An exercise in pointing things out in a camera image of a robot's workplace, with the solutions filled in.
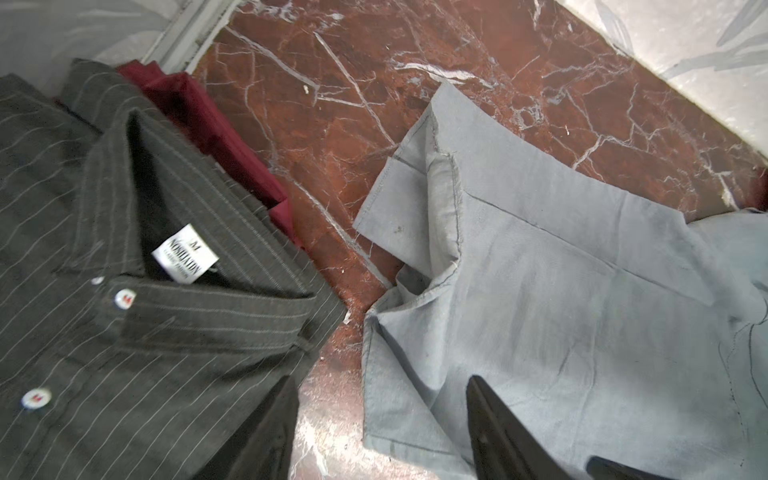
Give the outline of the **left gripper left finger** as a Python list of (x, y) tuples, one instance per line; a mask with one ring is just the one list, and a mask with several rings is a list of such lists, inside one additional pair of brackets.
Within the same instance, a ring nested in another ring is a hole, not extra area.
[(284, 376), (195, 477), (199, 480), (288, 478), (298, 409), (298, 387), (291, 377)]

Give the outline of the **dark striped folded shirt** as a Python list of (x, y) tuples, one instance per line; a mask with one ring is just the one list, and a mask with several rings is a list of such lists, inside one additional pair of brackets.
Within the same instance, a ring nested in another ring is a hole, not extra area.
[(3, 478), (197, 479), (346, 312), (117, 71), (2, 77)]

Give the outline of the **grey long sleeve shirt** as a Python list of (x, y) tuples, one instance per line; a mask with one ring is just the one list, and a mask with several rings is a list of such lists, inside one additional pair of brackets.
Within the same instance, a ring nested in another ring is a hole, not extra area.
[(446, 83), (354, 226), (403, 262), (364, 323), (368, 449), (473, 478), (478, 375), (570, 473), (766, 477), (765, 213), (687, 222)]

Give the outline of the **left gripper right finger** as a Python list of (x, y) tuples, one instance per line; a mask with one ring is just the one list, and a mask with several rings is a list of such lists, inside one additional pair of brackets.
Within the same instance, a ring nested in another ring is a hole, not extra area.
[(466, 387), (468, 428), (479, 479), (655, 479), (598, 456), (579, 469), (560, 464), (539, 444), (479, 375)]

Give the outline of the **maroon folded shirt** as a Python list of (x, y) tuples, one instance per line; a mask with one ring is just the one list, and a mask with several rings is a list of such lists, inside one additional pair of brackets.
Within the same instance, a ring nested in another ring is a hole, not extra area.
[(272, 223), (295, 245), (301, 241), (293, 226), (288, 193), (250, 149), (205, 89), (185, 72), (166, 74), (155, 62), (131, 61), (117, 68), (205, 155), (268, 210)]

